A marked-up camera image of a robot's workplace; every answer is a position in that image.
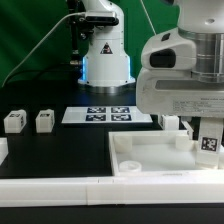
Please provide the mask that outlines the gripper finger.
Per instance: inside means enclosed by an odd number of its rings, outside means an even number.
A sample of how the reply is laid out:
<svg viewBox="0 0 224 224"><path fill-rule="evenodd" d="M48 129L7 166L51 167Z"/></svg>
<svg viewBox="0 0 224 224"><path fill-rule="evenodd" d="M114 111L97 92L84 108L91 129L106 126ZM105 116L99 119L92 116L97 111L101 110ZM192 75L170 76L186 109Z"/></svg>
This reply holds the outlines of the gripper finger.
<svg viewBox="0 0 224 224"><path fill-rule="evenodd" d="M181 123L183 124L183 126L187 130L189 138L192 139L193 138L194 129L190 125L190 118L189 117L182 117L181 118Z"/></svg>

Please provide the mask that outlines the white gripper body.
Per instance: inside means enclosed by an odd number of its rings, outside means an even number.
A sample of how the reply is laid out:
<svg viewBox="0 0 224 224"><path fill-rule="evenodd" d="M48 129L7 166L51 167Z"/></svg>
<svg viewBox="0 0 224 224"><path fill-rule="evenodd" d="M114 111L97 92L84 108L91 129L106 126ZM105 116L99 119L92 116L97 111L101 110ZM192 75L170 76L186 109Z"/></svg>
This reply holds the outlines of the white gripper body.
<svg viewBox="0 0 224 224"><path fill-rule="evenodd" d="M141 63L141 112L224 118L224 34L169 30L147 41Z"/></svg>

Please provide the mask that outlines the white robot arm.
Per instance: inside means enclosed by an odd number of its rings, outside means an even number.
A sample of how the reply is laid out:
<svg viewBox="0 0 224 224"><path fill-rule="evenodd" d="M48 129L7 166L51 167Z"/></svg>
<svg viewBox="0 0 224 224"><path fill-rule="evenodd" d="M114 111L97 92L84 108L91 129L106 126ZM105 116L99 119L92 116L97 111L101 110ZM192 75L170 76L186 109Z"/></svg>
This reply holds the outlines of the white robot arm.
<svg viewBox="0 0 224 224"><path fill-rule="evenodd" d="M180 9L177 27L151 37L141 54L136 104L144 114L224 121L224 0L164 0ZM121 14L108 0L83 0L96 26L80 82L102 90L131 83Z"/></svg>

